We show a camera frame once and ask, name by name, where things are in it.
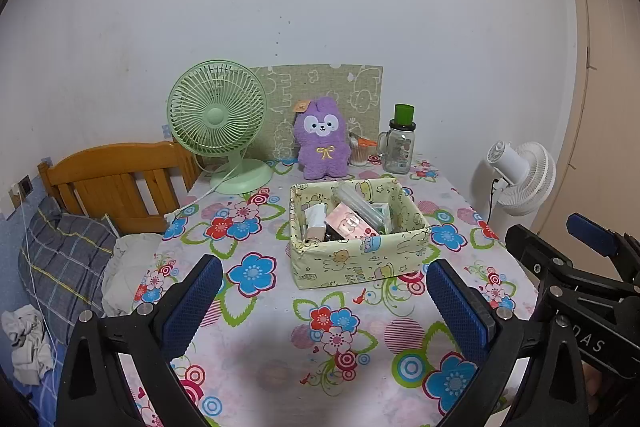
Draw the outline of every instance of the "plaid pillow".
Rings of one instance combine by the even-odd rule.
[[[62,212],[51,197],[40,202],[31,218],[18,254],[18,273],[31,304],[38,307],[37,296],[51,334],[65,346],[80,312],[103,315],[102,273],[115,241],[106,221]]]

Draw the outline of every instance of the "white fan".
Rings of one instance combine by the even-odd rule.
[[[536,210],[551,193],[556,181],[556,162],[542,145],[526,142],[515,149],[497,141],[486,160],[507,182],[497,203],[510,216]]]

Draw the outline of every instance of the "table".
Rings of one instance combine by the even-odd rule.
[[[328,289],[298,289],[289,260],[289,187],[303,182],[291,162],[270,162],[270,183],[252,194],[210,194],[174,221],[136,293],[156,302],[205,253],[225,280],[187,352],[172,367],[213,426],[434,426],[464,390],[475,366],[457,352],[426,292],[424,274],[447,259],[492,307],[529,318],[536,290],[517,261],[446,178],[417,155],[396,176],[432,224],[422,271]],[[348,178],[384,175],[380,159]],[[190,201],[204,194],[202,175]],[[259,264],[263,275],[246,279]],[[131,391],[148,425],[161,426],[132,362]],[[520,361],[500,399],[506,406],[524,373]]]

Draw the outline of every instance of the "blue gripper pad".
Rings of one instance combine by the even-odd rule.
[[[194,278],[191,277],[197,270],[200,272],[196,273]],[[160,349],[167,362],[184,355],[204,315],[216,297],[222,284],[220,259],[213,255],[203,256],[185,280],[178,284],[189,283],[191,285],[188,290],[162,325]]]
[[[444,259],[429,265],[427,290],[464,357],[481,365],[489,354],[495,321],[480,292],[469,288]]]
[[[604,257],[613,257],[618,253],[616,237],[582,214],[567,217],[566,231]]]

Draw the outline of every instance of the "purple plush toy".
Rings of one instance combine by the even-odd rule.
[[[307,180],[347,175],[351,148],[346,143],[347,129],[338,105],[330,96],[309,103],[296,118],[293,134],[300,143],[298,161]]]

